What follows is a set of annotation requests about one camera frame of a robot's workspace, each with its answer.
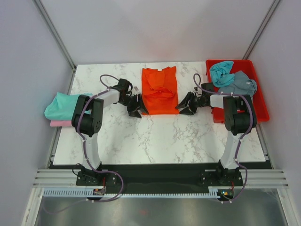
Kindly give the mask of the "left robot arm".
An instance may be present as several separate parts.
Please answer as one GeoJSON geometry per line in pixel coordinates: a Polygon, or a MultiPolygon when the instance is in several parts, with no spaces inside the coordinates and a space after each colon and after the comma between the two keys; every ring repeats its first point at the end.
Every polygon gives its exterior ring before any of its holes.
{"type": "Polygon", "coordinates": [[[121,104],[127,108],[130,117],[141,118],[148,114],[141,93],[126,79],[117,79],[114,86],[89,97],[80,95],[77,99],[71,124],[82,139],[83,162],[77,174],[77,186],[97,186],[104,182],[106,172],[98,152],[98,132],[102,127],[103,110],[111,104],[121,104]]]}

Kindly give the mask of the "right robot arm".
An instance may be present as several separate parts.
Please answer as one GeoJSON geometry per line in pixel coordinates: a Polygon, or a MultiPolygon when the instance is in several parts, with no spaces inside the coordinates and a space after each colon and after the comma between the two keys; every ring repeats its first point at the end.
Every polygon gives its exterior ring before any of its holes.
{"type": "Polygon", "coordinates": [[[215,171],[202,173],[207,183],[229,186],[232,182],[242,185],[239,171],[240,148],[244,138],[257,124],[253,103],[249,95],[215,93],[213,83],[202,83],[188,92],[175,107],[180,114],[194,115],[198,108],[220,108],[224,112],[227,133],[226,146],[215,171]]]}

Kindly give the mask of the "orange t shirt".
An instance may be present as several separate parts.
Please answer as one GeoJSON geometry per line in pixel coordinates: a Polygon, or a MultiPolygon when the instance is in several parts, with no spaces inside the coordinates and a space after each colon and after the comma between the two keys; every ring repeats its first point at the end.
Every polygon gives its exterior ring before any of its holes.
{"type": "Polygon", "coordinates": [[[148,115],[178,114],[176,66],[142,69],[142,97],[148,115]]]}

